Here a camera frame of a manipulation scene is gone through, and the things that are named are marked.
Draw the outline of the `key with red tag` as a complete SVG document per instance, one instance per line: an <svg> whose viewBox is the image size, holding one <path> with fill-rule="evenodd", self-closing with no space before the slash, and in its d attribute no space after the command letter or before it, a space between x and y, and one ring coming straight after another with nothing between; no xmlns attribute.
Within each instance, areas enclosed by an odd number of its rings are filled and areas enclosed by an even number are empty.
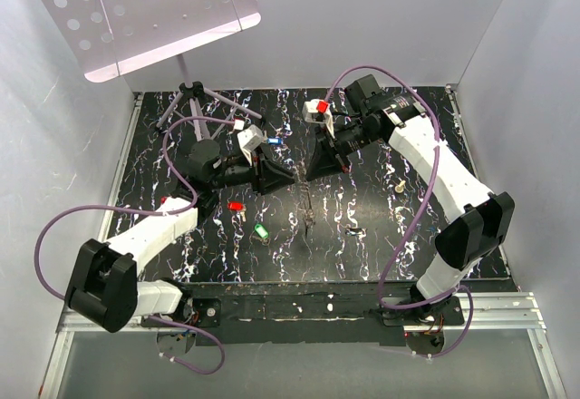
<svg viewBox="0 0 580 399"><path fill-rule="evenodd" d="M247 207L242 202L230 201L227 204L227 208L230 211L235 212L240 217L240 219L243 222L246 221L246 210L247 210Z"/></svg>

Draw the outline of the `key with green tag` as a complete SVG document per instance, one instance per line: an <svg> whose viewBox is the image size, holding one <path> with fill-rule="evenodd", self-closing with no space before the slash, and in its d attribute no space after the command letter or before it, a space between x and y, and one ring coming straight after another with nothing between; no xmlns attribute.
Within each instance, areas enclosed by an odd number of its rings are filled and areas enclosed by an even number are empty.
<svg viewBox="0 0 580 399"><path fill-rule="evenodd" d="M255 239L260 241L264 245L268 245L270 242L270 234L269 231L262 223L257 223L254 226L253 236Z"/></svg>

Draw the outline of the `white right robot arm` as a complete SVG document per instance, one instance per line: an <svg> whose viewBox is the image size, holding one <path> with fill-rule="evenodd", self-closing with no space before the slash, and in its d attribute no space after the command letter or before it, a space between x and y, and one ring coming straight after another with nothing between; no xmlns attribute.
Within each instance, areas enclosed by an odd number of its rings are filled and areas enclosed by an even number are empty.
<svg viewBox="0 0 580 399"><path fill-rule="evenodd" d="M327 98L303 105L305 121L316 126L306 178L346 173L351 154L384 141L427 182L423 200L435 197L448 225L435 238L436 255L411 287L409 303L381 305L411 311L417 322L430 324L442 314L442 302L458 290L459 282L504 242L515 201L506 192L494 193L467 170L441 139L433 110L410 86L389 96L368 74L344 92L355 117L341 127L334 125Z"/></svg>

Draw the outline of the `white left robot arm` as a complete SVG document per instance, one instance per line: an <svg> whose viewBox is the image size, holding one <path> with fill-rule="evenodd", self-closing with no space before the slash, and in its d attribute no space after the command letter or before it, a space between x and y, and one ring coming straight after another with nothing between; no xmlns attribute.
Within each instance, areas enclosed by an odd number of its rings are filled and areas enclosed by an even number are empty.
<svg viewBox="0 0 580 399"><path fill-rule="evenodd" d="M144 268L212 215L221 189L248 184L266 195L295 181L293 172L261 149L222 156L213 140L195 143L180 171L184 181L156 215L104 242L90 239L80 247L64 295L66 306L111 333L135 316L163 315L173 326L186 325L193 306L185 288L170 279L141 282Z"/></svg>

